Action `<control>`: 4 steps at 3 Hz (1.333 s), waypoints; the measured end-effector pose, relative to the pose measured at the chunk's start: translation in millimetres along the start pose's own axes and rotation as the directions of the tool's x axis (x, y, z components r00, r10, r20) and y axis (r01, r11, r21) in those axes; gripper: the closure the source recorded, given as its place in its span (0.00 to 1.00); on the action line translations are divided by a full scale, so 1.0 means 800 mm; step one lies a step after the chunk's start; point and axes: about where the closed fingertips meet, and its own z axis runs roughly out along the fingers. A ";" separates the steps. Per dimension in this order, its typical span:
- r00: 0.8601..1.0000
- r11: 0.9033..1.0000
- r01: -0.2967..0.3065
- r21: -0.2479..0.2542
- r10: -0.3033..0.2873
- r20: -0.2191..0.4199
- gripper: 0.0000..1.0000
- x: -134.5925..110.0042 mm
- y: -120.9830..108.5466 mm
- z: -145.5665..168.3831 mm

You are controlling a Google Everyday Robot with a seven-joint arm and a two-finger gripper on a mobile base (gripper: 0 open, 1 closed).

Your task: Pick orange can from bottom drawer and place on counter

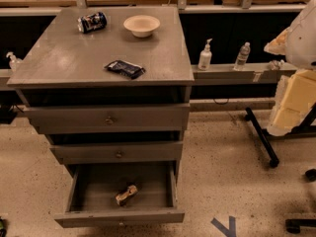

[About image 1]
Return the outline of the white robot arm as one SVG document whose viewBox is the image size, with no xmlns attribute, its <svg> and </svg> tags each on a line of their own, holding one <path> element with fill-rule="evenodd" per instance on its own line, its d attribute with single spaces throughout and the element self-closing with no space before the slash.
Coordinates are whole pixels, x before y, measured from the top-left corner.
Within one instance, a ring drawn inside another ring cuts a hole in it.
<svg viewBox="0 0 316 237">
<path fill-rule="evenodd" d="M 284 55 L 286 62 L 297 68 L 290 77 L 279 79 L 267 126 L 270 135 L 284 136 L 302 124 L 316 103 L 316 0 L 310 0 L 264 51 Z"/>
</svg>

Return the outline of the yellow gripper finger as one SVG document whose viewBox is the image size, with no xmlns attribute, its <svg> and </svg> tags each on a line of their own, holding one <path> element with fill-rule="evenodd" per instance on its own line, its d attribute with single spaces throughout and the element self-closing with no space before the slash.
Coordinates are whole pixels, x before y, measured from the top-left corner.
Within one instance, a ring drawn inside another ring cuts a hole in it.
<svg viewBox="0 0 316 237">
<path fill-rule="evenodd" d="M 268 42 L 264 52 L 274 55 L 285 55 L 288 29 L 283 30 L 275 39 Z"/>
<path fill-rule="evenodd" d="M 316 103 L 316 72 L 299 69 L 290 77 L 282 75 L 276 86 L 267 131 L 283 136 L 299 126 Z"/>
</svg>

